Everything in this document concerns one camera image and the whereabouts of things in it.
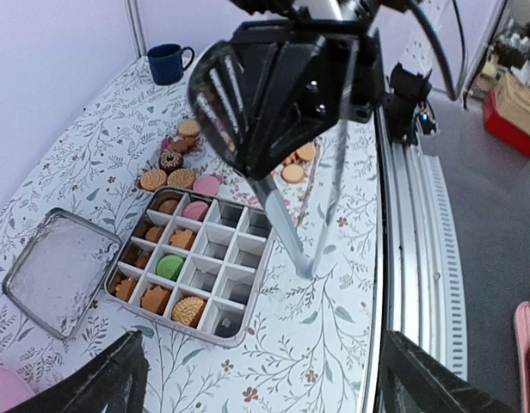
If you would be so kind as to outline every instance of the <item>floral tablecloth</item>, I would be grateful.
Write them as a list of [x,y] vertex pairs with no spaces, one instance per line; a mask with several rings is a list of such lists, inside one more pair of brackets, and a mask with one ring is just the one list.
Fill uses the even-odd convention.
[[[355,411],[375,268],[378,182],[372,122],[349,126],[336,230],[317,275],[312,281],[295,276],[286,252],[275,243],[254,317],[238,348],[214,347],[175,333],[124,310],[103,293],[78,333],[60,341],[3,296],[3,277],[53,207],[127,237],[150,197],[134,187],[137,176],[165,133],[189,114],[186,81],[185,76],[177,85],[156,86],[145,60],[134,63],[60,136],[1,211],[0,364],[42,391],[126,330],[140,329],[151,366],[145,398],[150,412]],[[326,207],[326,197],[314,194],[325,187],[321,173],[333,162],[329,133],[336,131],[322,137],[315,189],[299,226],[307,247]],[[226,179],[229,188],[239,185],[231,197],[244,194],[242,181]],[[301,207],[301,194],[289,194],[287,201],[290,196]]]

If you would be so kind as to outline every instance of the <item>green macaron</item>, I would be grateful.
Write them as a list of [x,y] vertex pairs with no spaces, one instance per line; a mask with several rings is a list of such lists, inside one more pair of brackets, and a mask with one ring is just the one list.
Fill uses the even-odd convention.
[[177,281],[185,259],[181,256],[165,256],[156,266],[156,274],[168,280]]

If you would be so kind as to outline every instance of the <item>chocolate donut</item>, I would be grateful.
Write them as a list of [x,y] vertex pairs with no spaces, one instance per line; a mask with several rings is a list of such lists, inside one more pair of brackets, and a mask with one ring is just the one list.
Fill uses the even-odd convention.
[[160,169],[170,174],[179,168],[182,168],[182,155],[176,151],[162,151],[162,155],[160,155]]

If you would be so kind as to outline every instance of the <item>mug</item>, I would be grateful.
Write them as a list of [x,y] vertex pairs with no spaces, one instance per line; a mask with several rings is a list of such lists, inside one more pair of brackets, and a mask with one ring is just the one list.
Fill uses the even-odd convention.
[[[186,51],[190,51],[192,56],[183,66],[182,55]],[[165,86],[181,80],[183,72],[193,63],[194,49],[172,43],[153,47],[146,56],[151,67],[152,80],[155,84]]]

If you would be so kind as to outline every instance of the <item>floor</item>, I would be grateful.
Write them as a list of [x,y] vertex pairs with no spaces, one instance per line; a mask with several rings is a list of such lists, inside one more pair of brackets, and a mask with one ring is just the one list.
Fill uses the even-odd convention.
[[480,106],[466,112],[430,99],[441,133],[422,142],[447,181],[462,261],[468,322],[468,380],[520,408],[513,316],[530,299],[530,163],[484,129]]

